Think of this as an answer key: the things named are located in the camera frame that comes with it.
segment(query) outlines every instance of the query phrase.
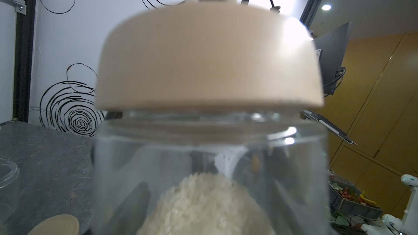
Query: wooden panel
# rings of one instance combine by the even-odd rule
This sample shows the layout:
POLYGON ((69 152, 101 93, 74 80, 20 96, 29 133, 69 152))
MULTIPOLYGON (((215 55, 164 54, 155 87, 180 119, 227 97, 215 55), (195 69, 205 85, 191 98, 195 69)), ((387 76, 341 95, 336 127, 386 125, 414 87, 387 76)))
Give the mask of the wooden panel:
POLYGON ((369 159, 343 146, 331 168, 336 174, 356 184, 371 163, 369 159))
POLYGON ((403 218, 403 211, 406 209, 408 205, 409 197, 411 197, 411 189, 408 189, 405 194, 402 196, 400 201, 396 204, 394 209, 390 212, 391 215, 402 219, 403 218))
POLYGON ((316 112, 347 132, 402 35, 350 40, 342 63, 347 70, 344 81, 316 112))
POLYGON ((414 96, 418 87, 417 75, 418 34, 407 34, 351 133, 359 150, 375 155, 414 96))
POLYGON ((343 140, 333 133, 328 133, 328 161, 332 160, 332 157, 338 150, 343 140))
POLYGON ((360 191, 366 191, 369 199, 376 201, 384 213, 392 212, 408 189, 399 175, 373 162, 356 186, 360 191))
POLYGON ((415 92, 415 96, 384 141, 376 159, 403 173, 418 171, 417 122, 418 92, 415 92))

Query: jar rim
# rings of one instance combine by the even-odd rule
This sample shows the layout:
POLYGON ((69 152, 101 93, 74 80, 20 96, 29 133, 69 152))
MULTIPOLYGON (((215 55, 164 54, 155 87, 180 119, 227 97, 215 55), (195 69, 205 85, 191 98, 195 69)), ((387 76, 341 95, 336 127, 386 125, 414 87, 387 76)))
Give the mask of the jar rim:
POLYGON ((10 171, 6 175, 0 176, 0 187, 3 187, 8 180, 13 181, 12 178, 18 175, 19 168, 14 161, 2 158, 0 158, 0 165, 8 167, 10 169, 10 171))
POLYGON ((295 134, 300 141, 311 135, 322 135, 323 126, 300 117, 280 117, 258 121, 245 117, 233 117, 231 120, 219 120, 215 116, 206 117, 160 118, 155 117, 123 117, 106 120, 98 129, 98 138, 118 139, 120 141, 158 142, 160 144, 255 144, 258 142, 285 139, 291 137, 289 128, 297 128, 295 134))

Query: plastic crate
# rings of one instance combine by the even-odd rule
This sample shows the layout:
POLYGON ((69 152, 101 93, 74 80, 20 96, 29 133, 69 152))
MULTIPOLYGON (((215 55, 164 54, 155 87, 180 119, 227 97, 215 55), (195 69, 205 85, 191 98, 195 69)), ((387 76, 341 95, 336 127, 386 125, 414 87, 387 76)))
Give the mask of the plastic crate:
MULTIPOLYGON (((360 195, 361 192, 354 186, 348 185, 339 181, 329 180, 331 183, 336 183, 341 188, 350 188, 356 192, 357 195, 360 195)), ((370 206, 364 206, 357 202, 347 200, 343 198, 336 190, 329 185, 329 203, 331 205, 332 212, 339 211, 347 215, 352 216, 362 216, 367 219, 376 220, 381 216, 383 210, 380 208, 374 208, 370 206)))

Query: beige lid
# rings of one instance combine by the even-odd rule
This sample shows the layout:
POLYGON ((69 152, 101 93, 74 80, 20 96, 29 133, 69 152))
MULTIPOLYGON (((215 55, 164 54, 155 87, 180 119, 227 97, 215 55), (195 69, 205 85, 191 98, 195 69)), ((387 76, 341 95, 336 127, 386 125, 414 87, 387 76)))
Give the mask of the beige lid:
POLYGON ((57 215, 36 225, 28 235, 79 235, 80 225, 76 217, 57 215))
POLYGON ((314 44, 299 20, 214 0, 120 24, 103 47, 96 93, 109 111, 323 105, 314 44))

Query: countertop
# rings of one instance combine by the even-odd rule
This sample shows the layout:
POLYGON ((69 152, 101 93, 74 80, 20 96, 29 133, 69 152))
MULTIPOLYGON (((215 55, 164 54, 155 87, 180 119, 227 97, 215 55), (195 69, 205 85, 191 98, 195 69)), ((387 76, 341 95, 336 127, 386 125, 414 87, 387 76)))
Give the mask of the countertop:
POLYGON ((0 158, 20 169, 20 201, 5 225, 7 234, 24 235, 39 222, 71 214, 80 233, 90 223, 93 139, 23 122, 1 126, 0 158))

